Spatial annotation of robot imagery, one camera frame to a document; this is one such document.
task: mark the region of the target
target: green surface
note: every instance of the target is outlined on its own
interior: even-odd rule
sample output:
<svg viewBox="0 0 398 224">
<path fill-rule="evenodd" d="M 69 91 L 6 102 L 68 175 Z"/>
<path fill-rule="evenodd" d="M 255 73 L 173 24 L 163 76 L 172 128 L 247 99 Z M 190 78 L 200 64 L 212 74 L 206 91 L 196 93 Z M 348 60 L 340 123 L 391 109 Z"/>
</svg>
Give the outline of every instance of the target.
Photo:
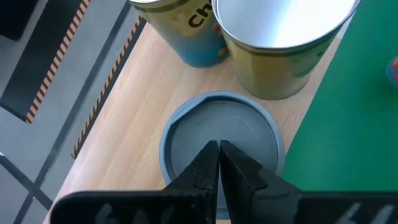
<svg viewBox="0 0 398 224">
<path fill-rule="evenodd" d="M 362 0 L 286 157 L 302 190 L 398 190 L 397 15 L 397 0 Z"/>
</svg>

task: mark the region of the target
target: wooden table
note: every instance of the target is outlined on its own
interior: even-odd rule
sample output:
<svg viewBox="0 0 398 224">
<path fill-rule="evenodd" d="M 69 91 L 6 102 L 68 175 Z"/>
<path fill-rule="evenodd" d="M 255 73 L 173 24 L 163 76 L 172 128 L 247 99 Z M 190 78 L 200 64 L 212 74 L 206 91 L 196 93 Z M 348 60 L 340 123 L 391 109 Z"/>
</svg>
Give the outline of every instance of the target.
<svg viewBox="0 0 398 224">
<path fill-rule="evenodd" d="M 279 101 L 257 99 L 277 121 L 286 151 L 342 36 L 336 37 L 299 93 Z M 213 68 L 189 67 L 146 25 L 57 199 L 80 190 L 164 188 L 159 142 L 178 106 L 213 90 L 232 90 L 256 99 L 239 84 L 231 62 L 227 59 Z"/>
</svg>

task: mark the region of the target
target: round lid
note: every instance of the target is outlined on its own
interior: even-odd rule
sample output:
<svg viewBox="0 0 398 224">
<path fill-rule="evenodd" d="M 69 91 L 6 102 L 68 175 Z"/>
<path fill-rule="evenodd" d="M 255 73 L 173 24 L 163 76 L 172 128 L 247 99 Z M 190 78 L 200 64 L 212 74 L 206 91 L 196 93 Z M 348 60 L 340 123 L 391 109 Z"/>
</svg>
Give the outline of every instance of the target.
<svg viewBox="0 0 398 224">
<path fill-rule="evenodd" d="M 252 47 L 283 49 L 323 37 L 337 28 L 359 0 L 216 0 L 224 30 Z"/>
<path fill-rule="evenodd" d="M 166 184 L 181 174 L 211 140 L 227 140 L 265 168 L 282 174 L 284 145 L 272 116 L 243 95 L 214 91 L 183 104 L 166 125 L 159 155 Z M 219 176 L 217 218 L 228 217 Z"/>
</svg>

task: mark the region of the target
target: gray floor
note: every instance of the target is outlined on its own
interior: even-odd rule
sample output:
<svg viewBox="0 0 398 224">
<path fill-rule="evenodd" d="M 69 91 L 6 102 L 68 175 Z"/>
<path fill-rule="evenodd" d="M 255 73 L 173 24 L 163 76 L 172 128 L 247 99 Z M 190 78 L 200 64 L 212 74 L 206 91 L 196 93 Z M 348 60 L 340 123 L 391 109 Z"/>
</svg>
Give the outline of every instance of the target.
<svg viewBox="0 0 398 224">
<path fill-rule="evenodd" d="M 5 89 L 46 1 L 39 1 L 20 41 L 13 42 L 0 36 L 0 94 Z M 138 17 L 137 12 L 130 9 L 91 88 L 82 90 L 124 3 L 125 0 L 91 0 L 32 124 L 25 124 L 0 108 L 0 152 L 32 182 L 35 182 L 50 151 L 59 150 L 59 155 L 41 185 L 41 190 L 52 200 L 73 164 L 70 155 L 72 148 Z M 64 133 L 65 139 L 54 147 L 55 140 L 59 138 L 60 130 L 81 91 L 86 93 L 85 100 L 71 128 Z M 0 166 L 1 223 L 14 222 L 27 194 L 28 190 Z M 34 198 L 22 223 L 41 223 L 46 213 L 47 210 Z"/>
</svg>

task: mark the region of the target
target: orange and black stripe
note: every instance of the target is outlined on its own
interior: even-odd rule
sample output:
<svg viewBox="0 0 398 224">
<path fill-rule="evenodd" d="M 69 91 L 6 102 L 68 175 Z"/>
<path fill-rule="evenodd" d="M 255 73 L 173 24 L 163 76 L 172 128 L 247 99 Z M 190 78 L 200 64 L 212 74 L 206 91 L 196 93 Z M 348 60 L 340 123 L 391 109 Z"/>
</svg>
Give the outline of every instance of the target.
<svg viewBox="0 0 398 224">
<path fill-rule="evenodd" d="M 26 114 L 25 122 L 27 124 L 31 124 L 33 122 L 33 119 L 37 113 L 37 110 L 39 109 L 39 106 L 43 102 L 44 96 L 47 93 L 47 90 L 49 89 L 50 84 L 51 84 L 55 74 L 57 73 L 57 70 L 61 64 L 62 58 L 68 50 L 68 46 L 69 46 L 70 42 L 72 41 L 72 38 L 75 35 L 75 32 L 76 32 L 81 20 L 83 19 L 83 16 L 87 10 L 87 7 L 90 4 L 90 1 L 91 0 L 82 0 L 82 2 L 79 5 L 79 8 L 76 11 L 75 16 L 73 16 L 72 22 L 69 25 L 67 33 L 63 37 L 63 40 L 59 46 L 59 49 L 57 50 L 57 53 L 55 54 L 55 56 L 53 58 L 50 68 L 47 71 L 47 74 L 44 77 L 44 80 L 43 80 L 39 90 L 36 93 L 33 103 L 30 106 L 29 111 Z"/>
<path fill-rule="evenodd" d="M 146 24 L 145 19 L 143 17 L 139 16 L 136 23 L 134 24 L 132 31 L 129 34 L 129 37 L 127 38 L 127 41 L 125 42 L 125 44 L 123 46 L 122 51 L 120 52 L 118 58 L 116 59 L 114 65 L 108 75 L 108 78 L 105 81 L 105 84 L 101 90 L 101 93 L 99 94 L 99 97 L 95 101 L 94 107 L 91 109 L 90 115 L 89 115 L 83 129 L 80 132 L 79 138 L 77 139 L 76 144 L 72 150 L 72 158 L 76 159 L 77 155 L 79 154 L 80 149 L 95 122 L 95 119 L 99 115 L 101 108 L 104 105 L 105 100 L 107 99 L 110 91 L 112 90 L 112 87 L 113 87 L 114 83 L 116 82 L 124 64 L 126 63 L 126 60 L 127 60 L 128 56 L 130 55 L 133 47 L 135 46 L 137 39 L 140 36 L 145 24 Z"/>
</svg>

